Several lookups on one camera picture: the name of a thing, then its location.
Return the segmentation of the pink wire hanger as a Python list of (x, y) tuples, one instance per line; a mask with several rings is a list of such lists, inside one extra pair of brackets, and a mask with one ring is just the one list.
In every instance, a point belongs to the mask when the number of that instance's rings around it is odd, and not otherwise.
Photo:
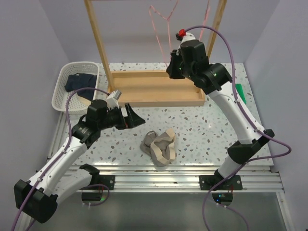
[[(203, 26), (206, 25), (207, 23), (207, 20), (208, 20), (208, 16), (209, 16), (209, 12), (210, 12), (210, 0), (207, 1), (207, 5), (206, 5), (206, 10), (205, 10), (205, 16), (204, 16), (204, 20), (203, 20)], [(203, 37), (203, 34), (204, 34), (204, 28), (202, 27), (201, 28), (201, 31), (200, 31), (200, 36), (199, 36), (199, 40), (202, 39)]]

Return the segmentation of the navy blue underwear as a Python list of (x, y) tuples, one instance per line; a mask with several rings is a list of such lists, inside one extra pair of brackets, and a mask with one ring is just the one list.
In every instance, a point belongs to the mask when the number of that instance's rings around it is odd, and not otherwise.
[[(97, 76), (86, 73), (76, 73), (68, 76), (68, 80), (64, 86), (67, 92), (76, 91), (81, 88), (95, 88)], [(93, 96), (94, 90), (81, 90), (76, 93), (78, 100), (86, 106), (89, 106)]]

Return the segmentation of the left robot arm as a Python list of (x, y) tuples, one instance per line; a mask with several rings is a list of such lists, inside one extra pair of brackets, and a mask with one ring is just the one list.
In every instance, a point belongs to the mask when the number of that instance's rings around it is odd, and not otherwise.
[(19, 180), (14, 186), (16, 207), (39, 223), (45, 223), (55, 213), (60, 199), (76, 190), (95, 189), (100, 184), (99, 171), (84, 164), (66, 183), (61, 178), (71, 165), (83, 155), (108, 128), (124, 130), (145, 124), (129, 103), (125, 107), (110, 108), (105, 100), (94, 100), (78, 123), (73, 126), (62, 148), (28, 181)]

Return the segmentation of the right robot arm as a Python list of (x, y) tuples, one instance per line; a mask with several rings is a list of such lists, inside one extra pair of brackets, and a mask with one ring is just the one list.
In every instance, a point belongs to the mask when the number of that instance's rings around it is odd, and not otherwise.
[(187, 78), (192, 81), (218, 105), (234, 129), (238, 140), (227, 149), (228, 157), (215, 171), (212, 181), (220, 189), (227, 188), (231, 184), (230, 175), (269, 142), (258, 131), (261, 130), (270, 137), (274, 136), (274, 132), (264, 129), (258, 122), (254, 125), (249, 123), (254, 117), (245, 105), (243, 109), (247, 117), (238, 107), (242, 99), (234, 97), (228, 70), (222, 64), (209, 63), (205, 46), (199, 40), (181, 41), (179, 48), (171, 53), (167, 73), (171, 79)]

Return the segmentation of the grey beige underwear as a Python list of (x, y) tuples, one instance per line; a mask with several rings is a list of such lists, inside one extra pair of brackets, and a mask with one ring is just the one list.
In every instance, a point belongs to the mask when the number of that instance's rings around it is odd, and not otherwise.
[(161, 135), (149, 131), (140, 144), (140, 149), (151, 157), (156, 167), (165, 167), (176, 159), (176, 134), (172, 128)]

